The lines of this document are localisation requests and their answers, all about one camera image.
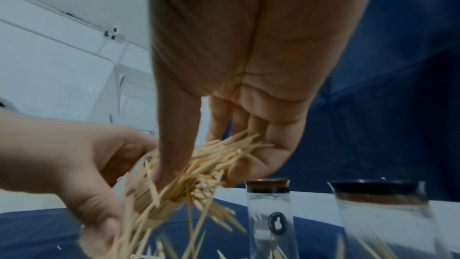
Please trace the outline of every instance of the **jar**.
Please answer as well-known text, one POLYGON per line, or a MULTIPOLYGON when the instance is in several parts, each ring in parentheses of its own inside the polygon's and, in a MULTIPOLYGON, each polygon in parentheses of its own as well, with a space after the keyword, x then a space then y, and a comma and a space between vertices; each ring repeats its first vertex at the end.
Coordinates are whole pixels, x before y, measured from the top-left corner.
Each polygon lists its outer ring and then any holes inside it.
POLYGON ((356 259, 452 259, 419 181, 330 182, 356 259))
POLYGON ((299 259, 289 180, 246 182, 251 259, 299 259))

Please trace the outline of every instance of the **blue cloth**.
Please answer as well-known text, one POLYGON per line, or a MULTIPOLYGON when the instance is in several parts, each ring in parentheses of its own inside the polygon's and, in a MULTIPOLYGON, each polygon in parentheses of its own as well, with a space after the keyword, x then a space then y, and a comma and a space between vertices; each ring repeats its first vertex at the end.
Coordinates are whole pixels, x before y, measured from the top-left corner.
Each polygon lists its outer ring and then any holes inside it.
POLYGON ((275 177, 295 191, 327 181, 405 178, 460 201, 459 0, 370 0, 275 177))
MULTIPOLYGON (((236 219, 248 229, 247 208, 219 201, 236 211, 236 219)), ((196 223, 199 212, 193 213, 196 223)), ((337 234, 341 227, 295 218, 294 225, 300 259, 334 257, 337 234)), ((249 238, 239 231, 232 233, 207 220, 206 237, 199 258, 217 258, 219 249, 228 259, 249 257, 249 238)), ((0 258, 2 259, 84 259, 77 245, 79 224, 65 209, 11 212, 0 214, 0 258)), ((186 208, 178 211, 152 235, 165 235, 178 254, 188 243, 186 208)))

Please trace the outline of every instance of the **black lid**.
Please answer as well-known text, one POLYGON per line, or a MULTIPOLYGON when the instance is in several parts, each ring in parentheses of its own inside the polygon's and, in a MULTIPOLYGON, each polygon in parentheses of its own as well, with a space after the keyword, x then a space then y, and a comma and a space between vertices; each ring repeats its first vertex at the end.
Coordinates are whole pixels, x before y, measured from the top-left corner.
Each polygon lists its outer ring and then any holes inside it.
POLYGON ((289 180, 273 178, 248 181, 246 191, 249 193, 289 193, 289 180))
POLYGON ((423 192, 423 182, 410 180, 341 180, 329 182, 335 193, 409 195, 423 192))

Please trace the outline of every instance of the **human hand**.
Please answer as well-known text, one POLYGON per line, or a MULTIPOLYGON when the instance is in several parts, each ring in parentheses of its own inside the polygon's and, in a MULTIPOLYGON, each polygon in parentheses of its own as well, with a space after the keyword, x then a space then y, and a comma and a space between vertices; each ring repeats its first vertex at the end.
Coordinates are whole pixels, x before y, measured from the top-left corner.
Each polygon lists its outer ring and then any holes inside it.
POLYGON ((249 129, 272 148, 239 161, 235 185, 275 172, 297 147, 309 106, 368 0, 150 0, 161 187, 189 161, 209 95, 208 140, 249 129))
POLYGON ((27 118, 0 110, 0 187, 57 194, 107 243, 120 228, 111 186, 156 140, 129 127, 27 118))

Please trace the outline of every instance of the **thumbs up logo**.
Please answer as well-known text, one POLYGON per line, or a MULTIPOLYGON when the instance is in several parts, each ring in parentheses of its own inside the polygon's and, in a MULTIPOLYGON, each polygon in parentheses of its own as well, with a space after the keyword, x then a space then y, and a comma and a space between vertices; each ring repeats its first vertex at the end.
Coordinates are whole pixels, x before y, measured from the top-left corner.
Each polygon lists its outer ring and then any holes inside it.
POLYGON ((283 235, 288 229, 288 221, 280 212, 274 212, 268 217, 268 228, 275 235, 283 235))

